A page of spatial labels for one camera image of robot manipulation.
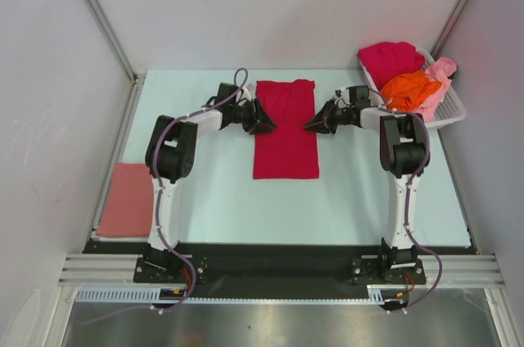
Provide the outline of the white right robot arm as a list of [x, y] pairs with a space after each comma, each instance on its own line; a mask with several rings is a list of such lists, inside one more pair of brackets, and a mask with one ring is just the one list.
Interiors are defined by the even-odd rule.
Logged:
[[303, 129], [335, 134], [341, 125], [378, 134], [379, 160], [389, 183], [389, 205], [377, 271], [384, 281], [397, 282], [417, 262], [413, 221], [418, 184], [430, 161], [427, 126], [420, 114], [388, 108], [386, 99], [365, 85], [337, 89]]

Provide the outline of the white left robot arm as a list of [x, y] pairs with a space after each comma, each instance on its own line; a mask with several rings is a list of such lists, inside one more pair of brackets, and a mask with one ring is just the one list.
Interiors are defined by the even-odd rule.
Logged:
[[200, 109], [174, 118], [157, 117], [145, 154], [153, 182], [153, 213], [148, 247], [170, 252], [179, 244], [178, 214], [185, 179], [192, 172], [197, 141], [230, 124], [250, 134], [271, 133], [277, 125], [247, 86], [221, 83]]

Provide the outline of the crimson red t-shirt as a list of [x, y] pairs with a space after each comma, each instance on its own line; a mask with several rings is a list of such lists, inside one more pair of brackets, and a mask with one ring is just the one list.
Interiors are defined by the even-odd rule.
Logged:
[[315, 82], [260, 80], [256, 96], [277, 125], [255, 136], [254, 179], [317, 179], [320, 176], [316, 134], [303, 129], [315, 115]]

